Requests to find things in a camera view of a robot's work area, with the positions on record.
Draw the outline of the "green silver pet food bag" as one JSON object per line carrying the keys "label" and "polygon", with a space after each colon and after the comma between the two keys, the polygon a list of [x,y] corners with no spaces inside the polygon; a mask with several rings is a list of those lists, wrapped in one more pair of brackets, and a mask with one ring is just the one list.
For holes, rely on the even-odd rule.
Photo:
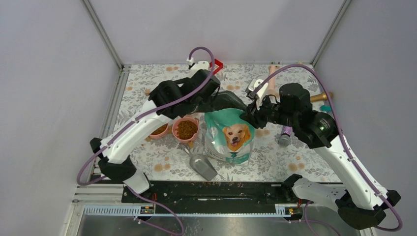
{"label": "green silver pet food bag", "polygon": [[213,95],[204,109],[204,153],[231,164],[248,164],[255,128],[240,118],[246,105],[231,91]]}

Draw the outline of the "metal scissors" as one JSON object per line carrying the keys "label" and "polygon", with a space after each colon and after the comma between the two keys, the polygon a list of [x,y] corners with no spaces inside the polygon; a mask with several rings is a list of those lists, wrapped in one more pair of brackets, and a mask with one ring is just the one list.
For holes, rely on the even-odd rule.
{"label": "metal scissors", "polygon": [[179,147],[190,157],[190,167],[207,181],[212,181],[217,175],[217,171],[210,163],[208,157],[201,153],[193,153],[188,145],[179,144]]}

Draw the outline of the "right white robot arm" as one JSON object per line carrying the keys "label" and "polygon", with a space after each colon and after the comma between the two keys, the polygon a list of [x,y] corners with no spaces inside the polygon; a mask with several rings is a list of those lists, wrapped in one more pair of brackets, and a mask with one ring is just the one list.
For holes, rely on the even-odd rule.
{"label": "right white robot arm", "polygon": [[329,164],[344,186],[329,187],[293,174],[281,185],[284,200],[293,203],[302,199],[330,208],[357,230],[378,227],[386,217],[385,210],[399,202],[399,193],[387,190],[369,174],[338,133],[335,120],[313,110],[309,91],[297,83],[285,84],[279,98],[271,102],[268,85],[255,80],[246,93],[252,102],[241,116],[243,120],[256,128],[267,123],[291,127],[300,141]]}

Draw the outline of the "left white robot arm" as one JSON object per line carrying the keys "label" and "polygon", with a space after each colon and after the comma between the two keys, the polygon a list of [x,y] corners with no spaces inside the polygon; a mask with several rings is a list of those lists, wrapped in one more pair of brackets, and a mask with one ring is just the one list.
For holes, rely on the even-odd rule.
{"label": "left white robot arm", "polygon": [[213,71],[198,69],[179,80],[166,80],[154,88],[142,108],[110,136],[90,140],[99,168],[107,178],[123,182],[140,202],[152,197],[150,182],[129,156],[145,138],[177,117],[183,117],[215,97],[220,81]]}

